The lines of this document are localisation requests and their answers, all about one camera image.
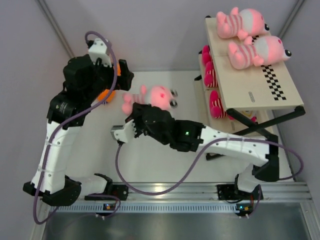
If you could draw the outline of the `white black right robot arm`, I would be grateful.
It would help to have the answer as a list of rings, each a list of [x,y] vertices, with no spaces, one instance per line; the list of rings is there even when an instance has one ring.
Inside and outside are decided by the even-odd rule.
[[[261,182],[280,179],[279,138],[272,133],[258,138],[216,130],[203,123],[175,119],[167,110],[149,104],[134,103],[125,119],[134,138],[145,135],[178,152],[215,153],[248,162],[235,176],[233,192],[246,198]]]

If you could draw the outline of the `small pink striped plush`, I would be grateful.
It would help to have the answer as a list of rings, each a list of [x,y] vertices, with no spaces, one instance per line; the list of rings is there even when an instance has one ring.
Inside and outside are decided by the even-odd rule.
[[[174,89],[169,89],[161,85],[155,85],[151,88],[142,85],[139,93],[123,94],[124,103],[122,104],[121,109],[127,116],[133,112],[134,103],[151,105],[168,111],[178,106],[177,97],[178,93]]]

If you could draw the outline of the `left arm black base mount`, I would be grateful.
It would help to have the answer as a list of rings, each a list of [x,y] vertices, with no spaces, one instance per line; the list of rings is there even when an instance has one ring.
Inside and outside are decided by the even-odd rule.
[[[84,197],[86,201],[106,201],[114,200],[117,197],[121,201],[126,201],[129,194],[129,188],[124,184],[108,183],[103,193],[90,194]]]

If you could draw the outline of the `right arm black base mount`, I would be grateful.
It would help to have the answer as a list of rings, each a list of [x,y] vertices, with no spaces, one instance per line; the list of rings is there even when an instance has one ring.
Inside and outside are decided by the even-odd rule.
[[[249,193],[238,190],[234,184],[218,184],[216,187],[219,200],[235,202],[250,198]]]

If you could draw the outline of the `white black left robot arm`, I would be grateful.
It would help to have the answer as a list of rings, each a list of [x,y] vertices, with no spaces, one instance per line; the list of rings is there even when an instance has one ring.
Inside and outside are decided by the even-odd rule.
[[[65,81],[62,91],[49,104],[46,141],[35,176],[23,185],[23,191],[31,196],[39,195],[52,207],[72,205],[78,198],[109,199],[113,194],[113,181],[101,173],[87,178],[71,178],[66,175],[73,143],[85,122],[85,115],[72,119],[59,131],[55,129],[65,120],[82,111],[89,113],[92,103],[105,90],[128,91],[134,74],[126,60],[118,60],[117,74],[113,67],[102,61],[93,63],[89,55],[70,59],[63,68]]]

